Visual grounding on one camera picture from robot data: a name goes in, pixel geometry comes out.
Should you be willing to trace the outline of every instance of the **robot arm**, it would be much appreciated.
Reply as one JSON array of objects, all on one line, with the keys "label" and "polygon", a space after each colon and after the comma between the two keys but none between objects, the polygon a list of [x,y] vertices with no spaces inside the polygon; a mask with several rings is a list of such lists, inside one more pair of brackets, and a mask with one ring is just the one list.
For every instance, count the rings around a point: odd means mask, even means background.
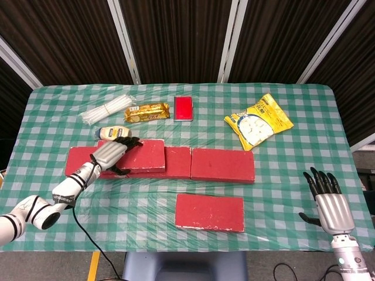
[{"label": "robot arm", "polygon": [[120,175],[129,173],[130,170],[120,170],[115,164],[126,151],[141,145],[135,137],[119,137],[102,145],[90,155],[91,163],[83,164],[52,190],[54,205],[36,195],[22,200],[9,214],[0,216],[0,246],[19,238],[25,232],[26,222],[38,229],[50,228],[63,210],[76,205],[80,193],[96,180],[102,171],[112,170]]},{"label": "robot arm", "polygon": [[333,235],[331,245],[344,281],[371,281],[358,242],[349,235],[355,228],[354,220],[338,181],[332,174],[326,175],[313,167],[311,172],[315,181],[306,172],[304,176],[316,201],[319,219],[309,218],[304,213],[299,213],[299,216]]}]

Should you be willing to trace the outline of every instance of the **table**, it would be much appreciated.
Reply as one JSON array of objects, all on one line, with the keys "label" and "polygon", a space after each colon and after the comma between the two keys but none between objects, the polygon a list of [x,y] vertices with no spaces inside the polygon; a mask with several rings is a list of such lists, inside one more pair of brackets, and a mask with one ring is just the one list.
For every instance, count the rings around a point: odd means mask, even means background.
[{"label": "table", "polygon": [[[94,126],[78,114],[128,92],[139,102],[192,95],[194,121],[173,119],[126,124],[135,136],[162,138],[166,145],[238,149],[237,135],[223,121],[270,92],[295,126],[253,149],[255,184],[188,180],[97,180],[80,196],[76,212],[82,225],[106,251],[330,251],[330,235],[303,222],[301,211],[317,216],[302,172],[310,166],[333,173],[352,209],[353,235],[364,251],[372,250],[375,230],[360,188],[333,92],[324,85],[155,84],[63,85],[31,93],[16,145],[0,191],[0,212],[38,194],[49,201],[64,178],[71,146],[94,146],[94,131],[123,124],[122,112]],[[176,229],[177,193],[244,197],[245,233]],[[2,251],[93,251],[94,245],[75,224],[71,210],[48,231],[28,225],[26,234]]]}]

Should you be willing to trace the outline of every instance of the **mayonnaise bottle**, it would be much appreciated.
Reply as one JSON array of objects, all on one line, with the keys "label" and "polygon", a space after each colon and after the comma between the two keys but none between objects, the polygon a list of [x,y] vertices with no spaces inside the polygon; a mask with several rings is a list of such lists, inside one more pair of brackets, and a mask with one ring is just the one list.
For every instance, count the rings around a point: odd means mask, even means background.
[{"label": "mayonnaise bottle", "polygon": [[113,141],[119,136],[131,136],[131,131],[124,126],[102,127],[95,132],[95,136],[107,141]]}]

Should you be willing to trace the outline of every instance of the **robot finger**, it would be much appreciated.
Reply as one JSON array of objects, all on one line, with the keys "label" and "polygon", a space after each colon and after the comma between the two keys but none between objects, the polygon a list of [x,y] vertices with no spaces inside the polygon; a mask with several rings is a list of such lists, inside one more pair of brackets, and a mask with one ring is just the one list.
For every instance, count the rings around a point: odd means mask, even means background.
[{"label": "robot finger", "polygon": [[336,180],[334,175],[331,174],[331,173],[328,173],[327,176],[330,179],[330,182],[332,183],[333,193],[341,194],[341,189],[340,189],[340,185],[338,183],[338,180]]},{"label": "robot finger", "polygon": [[327,193],[324,188],[323,180],[319,175],[318,171],[314,167],[310,167],[312,174],[314,175],[315,183],[319,194]]},{"label": "robot finger", "polygon": [[314,197],[314,200],[315,200],[315,196],[317,196],[319,193],[318,193],[318,189],[316,188],[316,184],[314,182],[314,179],[307,172],[304,172],[304,176],[307,179],[307,182],[308,182],[309,187],[310,187],[310,191],[311,191],[312,196]]},{"label": "robot finger", "polygon": [[319,175],[321,176],[321,178],[323,179],[323,186],[324,186],[324,189],[326,191],[326,193],[333,193],[333,188],[332,188],[332,185],[327,177],[326,174],[324,174],[324,172],[322,171],[319,171]]}]

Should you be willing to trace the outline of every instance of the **floor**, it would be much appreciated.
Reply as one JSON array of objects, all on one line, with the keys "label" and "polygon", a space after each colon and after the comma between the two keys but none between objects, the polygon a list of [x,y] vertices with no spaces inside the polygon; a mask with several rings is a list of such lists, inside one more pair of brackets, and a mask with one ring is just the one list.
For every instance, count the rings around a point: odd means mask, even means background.
[{"label": "floor", "polygon": [[[354,153],[357,167],[375,168],[375,152]],[[87,280],[91,262],[89,252],[0,252],[1,280]],[[115,267],[122,273],[125,253],[107,254]],[[369,269],[375,269],[375,251],[363,253]],[[320,280],[326,268],[335,263],[333,253],[301,251],[250,251],[247,252],[249,281],[274,280],[272,271],[276,264],[289,264],[296,272],[298,281]],[[97,280],[114,277],[112,268],[101,256]],[[286,267],[276,271],[277,281],[292,281],[294,277]],[[326,281],[342,280],[330,274]]]}]

